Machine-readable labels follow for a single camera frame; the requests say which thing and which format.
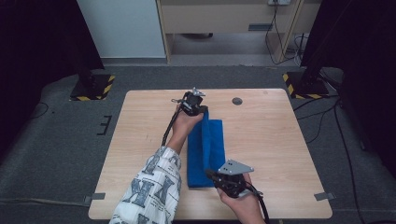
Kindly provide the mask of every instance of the blue towel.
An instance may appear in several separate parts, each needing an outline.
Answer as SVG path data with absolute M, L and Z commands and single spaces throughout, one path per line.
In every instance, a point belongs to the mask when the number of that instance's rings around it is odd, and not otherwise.
M 214 187 L 205 174 L 206 169 L 217 171 L 225 162 L 221 119 L 209 119 L 204 113 L 189 134 L 187 152 L 187 182 L 190 188 Z

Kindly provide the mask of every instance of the gray carpet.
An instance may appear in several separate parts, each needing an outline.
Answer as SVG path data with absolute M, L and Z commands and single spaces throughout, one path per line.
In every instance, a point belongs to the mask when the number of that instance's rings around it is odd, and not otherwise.
M 83 203 L 85 196 L 94 193 L 125 93 L 129 90 L 286 89 L 281 75 L 298 68 L 137 66 L 106 70 L 116 78 L 109 95 L 102 101 L 69 101 L 77 76 L 49 84 L 43 90 L 41 102 L 44 104 L 37 105 L 32 119 L 0 166 L 0 198 Z M 317 100 L 297 110 L 296 117 L 328 109 L 336 100 L 336 97 Z M 290 102 L 295 108 L 307 100 L 290 99 Z M 361 150 L 346 112 L 337 107 L 337 114 L 351 157 L 362 217 L 367 223 L 396 220 L 396 180 L 374 152 Z M 107 122 L 105 116 L 112 116 L 112 120 L 106 135 L 98 135 L 104 130 L 101 123 Z M 300 119 L 299 123 L 305 140 L 310 141 L 318 133 L 320 116 Z M 330 201 L 333 216 L 326 220 L 283 220 L 283 223 L 361 223 L 346 151 L 333 111 L 324 115 L 319 136 L 308 148 L 323 187 L 336 196 Z M 0 223 L 107 223 L 90 220 L 88 210 L 80 206 L 0 203 Z

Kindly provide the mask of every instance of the wall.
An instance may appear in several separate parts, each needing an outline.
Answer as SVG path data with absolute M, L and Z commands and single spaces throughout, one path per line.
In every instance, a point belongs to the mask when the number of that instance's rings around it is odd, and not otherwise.
M 165 58 L 155 0 L 78 0 L 101 58 Z

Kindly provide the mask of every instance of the white printed sleeve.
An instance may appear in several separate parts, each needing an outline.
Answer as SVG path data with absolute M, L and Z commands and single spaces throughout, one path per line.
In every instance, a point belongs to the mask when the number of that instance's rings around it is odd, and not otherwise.
M 161 147 L 131 182 L 114 210 L 111 224 L 170 224 L 180 195 L 180 157 Z

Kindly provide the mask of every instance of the electrical outlet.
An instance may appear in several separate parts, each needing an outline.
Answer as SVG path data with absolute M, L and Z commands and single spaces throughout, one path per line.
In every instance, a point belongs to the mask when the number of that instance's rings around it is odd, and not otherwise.
M 268 5 L 274 6 L 275 4 L 278 6 L 287 6 L 290 5 L 290 0 L 268 0 Z

